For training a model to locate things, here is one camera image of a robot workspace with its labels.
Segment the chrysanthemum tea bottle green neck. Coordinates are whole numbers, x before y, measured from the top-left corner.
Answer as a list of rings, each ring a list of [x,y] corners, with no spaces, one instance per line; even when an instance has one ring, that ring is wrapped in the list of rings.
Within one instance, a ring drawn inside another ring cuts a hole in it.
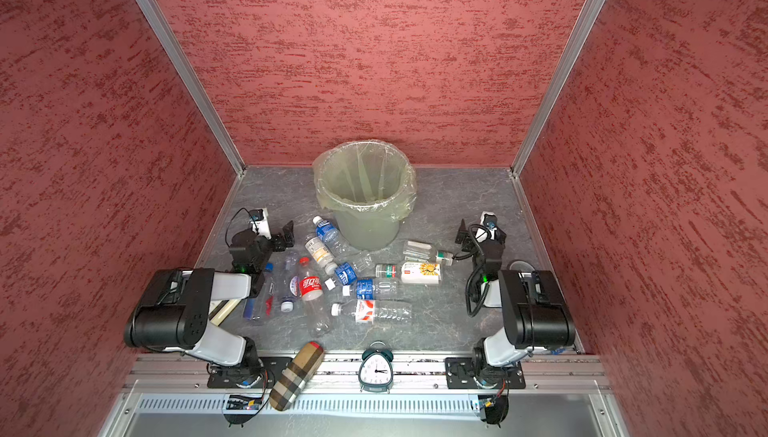
[[[427,262],[377,264],[375,277],[399,279],[406,284],[418,285],[438,285],[442,280],[441,266]]]

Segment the blue red label bottle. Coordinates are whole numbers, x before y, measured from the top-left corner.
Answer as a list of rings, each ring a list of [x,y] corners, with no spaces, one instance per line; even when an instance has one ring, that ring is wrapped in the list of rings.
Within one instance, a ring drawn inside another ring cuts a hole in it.
[[[254,325],[264,325],[272,316],[274,302],[273,264],[267,263],[262,276],[264,282],[258,296],[246,300],[243,318]]]

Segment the Gamer label clear bottle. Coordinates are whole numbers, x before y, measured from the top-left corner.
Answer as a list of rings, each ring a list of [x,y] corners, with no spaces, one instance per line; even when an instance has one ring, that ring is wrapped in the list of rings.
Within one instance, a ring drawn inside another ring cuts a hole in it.
[[[278,301],[279,310],[282,313],[290,313],[295,307],[297,297],[293,281],[297,275],[298,260],[299,256],[296,252],[286,251],[282,262],[278,265]]]

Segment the red Coca-Cola bottle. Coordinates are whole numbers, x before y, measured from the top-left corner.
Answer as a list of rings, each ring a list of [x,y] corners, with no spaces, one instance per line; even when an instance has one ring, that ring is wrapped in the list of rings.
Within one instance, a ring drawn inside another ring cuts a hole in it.
[[[321,337],[331,330],[331,316],[319,274],[309,257],[299,259],[299,291],[310,332]]]

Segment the red white label water bottle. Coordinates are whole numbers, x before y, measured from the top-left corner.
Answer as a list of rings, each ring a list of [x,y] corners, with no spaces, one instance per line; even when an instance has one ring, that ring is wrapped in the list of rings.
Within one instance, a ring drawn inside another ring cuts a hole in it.
[[[345,317],[362,324],[406,324],[413,319],[410,303],[389,300],[354,300],[331,305],[332,317]]]

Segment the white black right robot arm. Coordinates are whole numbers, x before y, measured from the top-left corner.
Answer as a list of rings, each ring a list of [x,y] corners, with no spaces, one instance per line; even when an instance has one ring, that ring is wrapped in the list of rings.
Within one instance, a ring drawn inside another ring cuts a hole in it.
[[[472,270],[464,287],[467,315],[499,309],[502,326],[480,339],[470,359],[448,359],[448,378],[480,389],[523,388],[521,362],[537,352],[557,352],[575,344],[576,328],[554,274],[523,261],[503,265],[506,234],[485,213],[479,223],[461,222],[455,242],[460,260]]]

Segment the grey mesh waste bin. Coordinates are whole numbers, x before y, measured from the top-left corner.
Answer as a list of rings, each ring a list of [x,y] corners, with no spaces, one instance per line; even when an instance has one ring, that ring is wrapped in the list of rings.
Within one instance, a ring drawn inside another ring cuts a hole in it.
[[[387,247],[415,206],[416,172],[390,143],[346,142],[322,153],[312,169],[318,204],[357,249]]]

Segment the clear plastic bin liner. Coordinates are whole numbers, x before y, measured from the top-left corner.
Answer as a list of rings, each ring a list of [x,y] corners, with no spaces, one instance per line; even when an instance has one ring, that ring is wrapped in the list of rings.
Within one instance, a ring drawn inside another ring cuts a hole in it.
[[[413,211],[416,172],[391,143],[342,143],[317,157],[312,169],[316,196],[325,209],[390,222],[400,222]]]

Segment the grey round lid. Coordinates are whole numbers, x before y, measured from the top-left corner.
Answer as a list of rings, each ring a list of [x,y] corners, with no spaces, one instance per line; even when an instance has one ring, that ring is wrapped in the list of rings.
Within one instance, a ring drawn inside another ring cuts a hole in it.
[[[535,268],[533,265],[522,260],[517,260],[509,263],[507,266],[507,269],[515,272],[521,272],[521,273],[532,273],[535,271]]]

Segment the orange white label bottle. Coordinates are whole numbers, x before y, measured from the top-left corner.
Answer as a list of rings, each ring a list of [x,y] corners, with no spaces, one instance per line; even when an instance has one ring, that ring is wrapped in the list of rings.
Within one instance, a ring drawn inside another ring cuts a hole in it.
[[[332,276],[335,273],[337,264],[334,256],[319,237],[308,238],[305,242],[305,248],[326,275]]]

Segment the clear square green-cap bottle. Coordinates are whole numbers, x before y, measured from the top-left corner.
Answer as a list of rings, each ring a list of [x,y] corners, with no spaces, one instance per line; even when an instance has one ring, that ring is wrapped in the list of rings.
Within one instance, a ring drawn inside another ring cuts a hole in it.
[[[438,249],[429,243],[407,240],[403,246],[403,256],[406,261],[436,263],[452,266],[454,254]]]

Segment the Pocari Sweat blue bottle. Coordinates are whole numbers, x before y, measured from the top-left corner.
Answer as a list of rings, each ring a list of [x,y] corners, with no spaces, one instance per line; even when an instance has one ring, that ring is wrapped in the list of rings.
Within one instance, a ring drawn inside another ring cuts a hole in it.
[[[330,261],[321,268],[327,275],[324,284],[329,291],[338,286],[348,286],[373,272],[375,264],[367,253],[345,255],[340,262]]]

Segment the green alarm clock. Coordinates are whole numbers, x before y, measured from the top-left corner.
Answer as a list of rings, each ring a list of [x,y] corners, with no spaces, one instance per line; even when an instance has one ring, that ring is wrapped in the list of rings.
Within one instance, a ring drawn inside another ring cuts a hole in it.
[[[394,381],[391,349],[383,341],[374,341],[362,353],[357,372],[360,390],[368,393],[389,393]]]

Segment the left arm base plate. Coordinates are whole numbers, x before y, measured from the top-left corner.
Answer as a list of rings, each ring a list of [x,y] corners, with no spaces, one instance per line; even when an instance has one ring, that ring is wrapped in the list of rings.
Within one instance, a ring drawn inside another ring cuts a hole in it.
[[[257,359],[257,369],[248,367],[221,367],[208,365],[208,389],[234,389],[250,391],[271,388],[287,367],[291,357],[262,356]]]

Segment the aluminium front rail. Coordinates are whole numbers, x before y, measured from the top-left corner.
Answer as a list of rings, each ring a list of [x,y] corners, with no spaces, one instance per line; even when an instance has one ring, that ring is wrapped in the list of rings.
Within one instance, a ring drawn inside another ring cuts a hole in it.
[[[360,352],[329,352],[303,391],[342,394],[381,387],[392,394],[597,394],[610,395],[613,386],[601,359],[590,355],[539,355],[506,370],[476,373],[468,354],[394,354],[365,364]],[[190,357],[142,355],[137,358],[121,391],[213,393],[240,387],[220,377],[214,368]]]

